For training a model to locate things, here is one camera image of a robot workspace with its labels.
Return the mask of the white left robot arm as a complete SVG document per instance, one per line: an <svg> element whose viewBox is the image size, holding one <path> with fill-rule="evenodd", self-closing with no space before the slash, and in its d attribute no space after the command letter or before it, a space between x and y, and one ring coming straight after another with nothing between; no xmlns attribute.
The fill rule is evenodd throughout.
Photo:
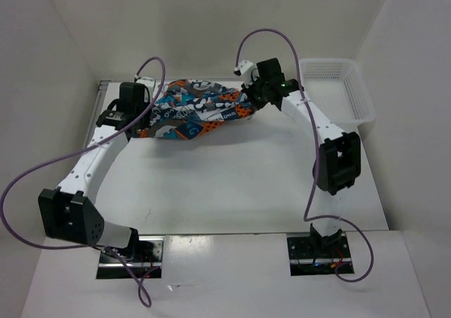
<svg viewBox="0 0 451 318"><path fill-rule="evenodd" d="M97 195L116 157L130 138L149 122L149 106L156 81L138 78L123 82L119 96L97 119L90 150L83 153L71 172L53 189L38 197L46 235L79 245L115 249L130 262L138 258L141 245L135 228L107 222L95 207Z"/></svg>

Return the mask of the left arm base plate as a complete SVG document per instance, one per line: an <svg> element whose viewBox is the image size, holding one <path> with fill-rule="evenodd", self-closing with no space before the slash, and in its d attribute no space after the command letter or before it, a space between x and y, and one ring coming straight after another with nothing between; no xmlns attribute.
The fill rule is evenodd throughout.
<svg viewBox="0 0 451 318"><path fill-rule="evenodd" d="M137 278L160 279L164 241L163 236L140 236L134 250L115 251ZM101 252L96 279L131 279L131 275L110 252Z"/></svg>

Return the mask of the colourful patterned shorts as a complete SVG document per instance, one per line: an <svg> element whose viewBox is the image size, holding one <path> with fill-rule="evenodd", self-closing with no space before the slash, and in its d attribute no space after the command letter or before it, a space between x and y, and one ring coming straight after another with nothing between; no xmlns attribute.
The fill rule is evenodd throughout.
<svg viewBox="0 0 451 318"><path fill-rule="evenodd" d="M140 138L193 140L231 121L253 117L247 95L218 82L183 79L164 86Z"/></svg>

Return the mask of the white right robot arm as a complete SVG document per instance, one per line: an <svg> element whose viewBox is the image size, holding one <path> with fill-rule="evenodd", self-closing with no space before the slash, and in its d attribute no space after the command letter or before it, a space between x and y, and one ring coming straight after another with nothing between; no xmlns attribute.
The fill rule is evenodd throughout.
<svg viewBox="0 0 451 318"><path fill-rule="evenodd" d="M274 105L314 141L314 163L319 167L312 169L312 175L320 202L314 207L314 215L305 214L304 218L310 223L310 251L324 257L340 242L339 206L361 173L360 137L329 120L307 98L298 80L285 78L278 59L258 63L240 61L234 74L243 79L242 91L252 106L262 109L267 104Z"/></svg>

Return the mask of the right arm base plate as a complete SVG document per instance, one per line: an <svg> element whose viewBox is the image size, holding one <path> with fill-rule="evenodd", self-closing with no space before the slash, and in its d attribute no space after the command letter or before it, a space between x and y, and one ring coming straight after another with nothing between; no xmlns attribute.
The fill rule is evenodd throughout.
<svg viewBox="0 0 451 318"><path fill-rule="evenodd" d="M291 276L323 276L335 273L353 274L352 256L347 236L325 250L316 251L308 233L288 235L286 238Z"/></svg>

